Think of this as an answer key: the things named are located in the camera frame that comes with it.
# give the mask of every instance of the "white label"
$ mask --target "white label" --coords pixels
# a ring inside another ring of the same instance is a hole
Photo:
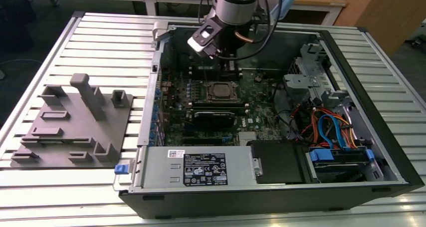
[[[184,158],[186,154],[185,150],[169,150],[168,157],[169,158]]]
[[[332,5],[332,6],[347,6],[345,3],[339,3],[339,2],[333,2],[333,3],[331,3],[331,5]]]

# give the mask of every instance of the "gray fixture base plate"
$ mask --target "gray fixture base plate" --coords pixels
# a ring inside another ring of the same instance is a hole
[[[34,152],[39,158],[33,163],[19,163],[13,161],[11,166],[15,168],[112,168],[117,165],[121,158],[121,151],[124,146],[129,116],[132,112],[132,105],[134,96],[128,95],[129,107],[116,108],[112,101],[113,94],[103,94],[105,104],[102,109],[105,110],[107,118],[102,121],[97,121],[83,100],[78,93],[67,93],[67,96],[59,97],[62,106],[45,106],[41,109],[41,113],[34,121],[30,133],[26,137],[33,137],[31,132],[35,128],[61,128],[63,135],[59,139],[75,139],[75,138],[93,138],[105,149],[109,148],[110,143],[114,146],[117,155],[112,158],[113,161],[101,162],[94,156],[95,148],[77,146],[75,144],[66,144],[58,141],[58,143],[50,143],[41,147],[27,148],[21,146],[17,153]],[[43,120],[42,115],[46,112],[67,111],[70,119],[67,120]],[[73,162],[70,152],[87,152],[90,155],[90,161]]]

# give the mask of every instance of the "aluminum extrusion table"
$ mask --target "aluminum extrusion table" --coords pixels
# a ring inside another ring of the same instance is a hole
[[[75,72],[93,75],[103,93],[133,94],[122,159],[137,156],[137,142],[148,93],[153,27],[158,20],[197,22],[194,18],[86,13],[71,19],[43,66],[0,131],[0,226],[426,226],[426,188],[397,198],[375,200],[341,212],[144,220],[118,197],[129,175],[112,169],[11,170],[13,152],[43,105],[47,84],[67,85]],[[331,31],[355,72],[389,124],[413,165],[426,181],[426,104],[385,56],[369,33],[355,27],[281,24]],[[335,70],[339,84],[344,86]],[[77,92],[66,86],[67,92]]]

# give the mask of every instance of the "motherboard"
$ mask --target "motherboard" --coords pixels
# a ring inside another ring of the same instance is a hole
[[[258,70],[242,70],[238,78],[217,81],[224,78],[213,77],[212,69],[165,71],[166,145],[238,146],[246,145],[245,139],[281,140],[272,103],[277,80]]]

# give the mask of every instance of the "blue latch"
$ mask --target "blue latch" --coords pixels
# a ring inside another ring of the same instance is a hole
[[[129,165],[120,164],[114,168],[114,173],[117,175],[129,175]]]
[[[312,161],[333,161],[333,153],[331,149],[316,149],[309,153]]]
[[[375,160],[376,156],[375,156],[375,153],[371,149],[367,149],[367,154],[368,154],[368,157],[369,157],[369,160]]]

